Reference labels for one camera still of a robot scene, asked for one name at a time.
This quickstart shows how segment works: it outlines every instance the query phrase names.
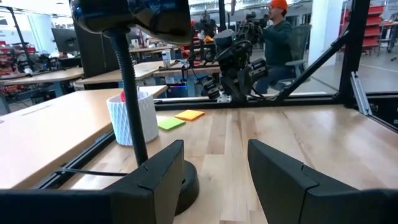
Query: desk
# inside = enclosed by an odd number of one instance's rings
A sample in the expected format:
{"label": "desk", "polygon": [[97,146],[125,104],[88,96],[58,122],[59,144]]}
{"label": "desk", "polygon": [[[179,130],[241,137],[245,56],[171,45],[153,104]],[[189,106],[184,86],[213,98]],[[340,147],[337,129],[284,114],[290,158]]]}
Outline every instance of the desk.
{"label": "desk", "polygon": [[[131,54],[138,54],[139,57],[140,57],[140,59],[142,60],[142,59],[143,59],[143,58],[142,58],[142,54],[143,54],[143,53],[152,53],[153,51],[156,51],[156,50],[161,50],[161,51],[163,51],[163,50],[174,49],[174,48],[175,48],[175,46],[152,47],[152,48],[140,48],[140,49],[137,48],[137,49],[130,49],[129,52],[130,52]],[[171,51],[171,58],[172,58],[172,59],[175,59],[175,51],[174,51],[174,50]]]}
{"label": "desk", "polygon": [[[163,66],[163,61],[159,62],[143,62],[134,65],[134,70],[136,72],[136,80],[144,80],[150,77],[154,72],[158,71],[159,67]],[[115,70],[113,72],[104,73],[102,75],[97,75],[90,78],[79,79],[75,83],[79,85],[89,85],[98,83],[111,83],[118,82],[121,84],[122,75],[120,70]]]}
{"label": "desk", "polygon": [[[171,66],[171,68],[181,68],[182,65],[182,63],[178,63]],[[199,73],[219,73],[221,71],[219,67],[194,68],[193,70],[197,75]],[[192,69],[188,69],[185,73],[188,75],[193,75]],[[166,77],[171,75],[181,75],[181,69],[154,72],[154,77]]]}
{"label": "desk", "polygon": [[[176,80],[181,80],[182,78],[182,72],[181,72],[181,67],[183,66],[182,63],[175,64],[171,66],[171,68],[179,68],[176,70],[165,70],[165,71],[156,71],[154,72],[153,76],[156,77],[172,77],[175,76]],[[194,68],[195,74],[197,75],[198,78],[203,77],[204,73],[206,74],[212,74],[212,73],[220,73],[221,70],[219,67],[207,67],[207,68]],[[197,91],[195,88],[195,80],[197,79],[196,76],[194,76],[192,69],[188,69],[184,71],[184,74],[187,75],[185,79],[187,80],[187,89],[188,89],[188,96],[189,97],[195,97],[197,96]]]}
{"label": "desk", "polygon": [[[144,86],[158,96],[167,86]],[[2,116],[0,189],[26,189],[112,131],[106,100],[122,89],[77,91]]]}
{"label": "desk", "polygon": [[[15,80],[17,78],[23,78],[25,77],[26,74],[13,74],[13,75],[3,75],[2,77],[7,77],[7,78],[11,78],[11,79],[1,79],[0,80],[0,88],[2,88],[4,86],[4,84],[6,82],[9,82],[11,80]],[[2,91],[0,91],[0,114],[8,114],[10,113],[10,107],[8,106],[7,100],[6,100],[6,96],[4,95],[4,93]]]}
{"label": "desk", "polygon": [[164,49],[160,49],[160,50],[154,50],[154,51],[150,51],[150,52],[148,52],[148,53],[150,53],[150,54],[159,54],[159,53],[162,53],[164,51]]}
{"label": "desk", "polygon": [[28,85],[36,83],[53,83],[55,86],[55,95],[57,97],[64,94],[62,82],[80,78],[83,75],[83,68],[70,68],[56,72],[45,73],[42,75],[34,75],[28,78],[19,78],[5,82],[4,85]]}
{"label": "desk", "polygon": [[[161,111],[158,120],[180,111]],[[147,145],[153,156],[176,139],[198,171],[200,194],[174,223],[266,223],[248,161],[258,139],[359,189],[398,188],[397,134],[343,106],[205,110],[206,114]],[[131,172],[130,147],[110,144],[83,169]],[[117,177],[75,175],[63,189],[102,189]]]}

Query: white textured cup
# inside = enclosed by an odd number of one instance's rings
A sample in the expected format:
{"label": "white textured cup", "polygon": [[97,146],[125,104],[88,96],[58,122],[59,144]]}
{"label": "white textured cup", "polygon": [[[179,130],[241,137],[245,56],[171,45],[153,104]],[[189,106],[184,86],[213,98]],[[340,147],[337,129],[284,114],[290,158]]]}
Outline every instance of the white textured cup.
{"label": "white textured cup", "polygon": [[[144,132],[144,139],[145,142],[149,142],[159,135],[154,98],[151,94],[146,92],[139,92],[138,96],[138,105],[141,115],[142,130]],[[120,145],[131,146],[132,139],[129,121],[127,118],[126,104],[122,102],[119,95],[106,100],[106,104],[108,105],[109,115],[111,117],[116,141]]]}

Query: sticky note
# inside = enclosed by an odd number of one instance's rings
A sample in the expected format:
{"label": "sticky note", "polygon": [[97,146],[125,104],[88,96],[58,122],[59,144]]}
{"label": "sticky note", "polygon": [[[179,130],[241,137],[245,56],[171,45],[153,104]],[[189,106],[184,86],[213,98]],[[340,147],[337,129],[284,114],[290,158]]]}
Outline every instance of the sticky note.
{"label": "sticky note", "polygon": [[182,113],[175,115],[174,117],[185,121],[193,121],[194,119],[197,119],[204,114],[205,112],[203,111],[186,110]]}
{"label": "sticky note", "polygon": [[185,121],[182,121],[177,118],[167,118],[167,119],[157,123],[158,127],[162,128],[164,130],[170,130],[170,129],[179,127],[183,124],[185,124]]}

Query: yellow sticky note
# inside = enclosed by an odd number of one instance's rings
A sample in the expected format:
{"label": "yellow sticky note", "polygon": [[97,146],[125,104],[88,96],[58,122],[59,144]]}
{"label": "yellow sticky note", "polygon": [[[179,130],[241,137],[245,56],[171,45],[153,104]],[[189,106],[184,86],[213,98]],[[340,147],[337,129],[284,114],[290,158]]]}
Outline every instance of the yellow sticky note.
{"label": "yellow sticky note", "polygon": [[205,112],[203,111],[186,110],[182,113],[175,115],[174,117],[185,121],[193,121],[194,119],[197,119],[204,114]]}

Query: white wall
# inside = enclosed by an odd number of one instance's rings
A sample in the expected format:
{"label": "white wall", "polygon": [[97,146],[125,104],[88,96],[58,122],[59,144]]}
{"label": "white wall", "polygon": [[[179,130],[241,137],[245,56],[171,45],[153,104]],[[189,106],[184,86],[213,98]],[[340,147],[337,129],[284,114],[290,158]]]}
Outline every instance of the white wall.
{"label": "white wall", "polygon": [[57,45],[53,41],[54,36],[51,30],[51,17],[49,15],[30,13],[27,18],[37,43],[35,45],[36,51],[49,54],[57,51]]}
{"label": "white wall", "polygon": [[[325,53],[338,38],[342,8],[343,0],[314,0],[308,65]],[[335,62],[336,55],[323,66],[334,65]]]}
{"label": "white wall", "polygon": [[[257,18],[262,18],[263,15],[266,13],[265,9],[242,9],[242,10],[236,11],[235,14],[230,17],[230,20],[231,20],[231,22],[243,21],[244,18],[246,17],[246,14],[250,14],[252,11],[254,11],[256,13]],[[219,17],[218,12],[211,13],[210,19],[214,19],[217,24],[220,23],[220,17]],[[200,15],[191,16],[191,20],[199,21]],[[228,22],[227,13],[225,13],[225,22]]]}
{"label": "white wall", "polygon": [[[0,16],[6,18],[8,23],[6,26],[0,25],[0,40],[6,41],[6,44],[20,43],[21,40],[18,36],[17,29],[15,28],[14,21],[12,20],[11,13],[7,11],[0,11]],[[27,16],[24,14],[15,14],[15,17],[17,19],[24,41],[33,45],[37,45],[32,30],[30,29]]]}

